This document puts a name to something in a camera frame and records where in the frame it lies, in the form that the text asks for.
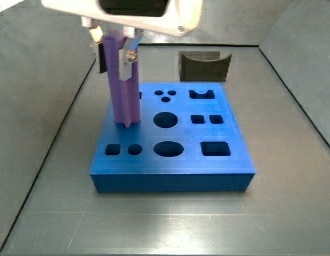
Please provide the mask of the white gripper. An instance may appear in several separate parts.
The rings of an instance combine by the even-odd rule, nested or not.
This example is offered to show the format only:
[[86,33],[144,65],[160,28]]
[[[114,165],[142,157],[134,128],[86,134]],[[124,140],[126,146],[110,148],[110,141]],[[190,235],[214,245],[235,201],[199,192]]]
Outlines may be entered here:
[[92,37],[100,74],[107,72],[100,21],[135,27],[123,29],[126,40],[119,50],[122,81],[132,77],[132,65],[139,59],[138,46],[144,30],[182,37],[198,27],[203,8],[203,0],[42,0],[42,4],[47,8],[83,16],[82,25]]

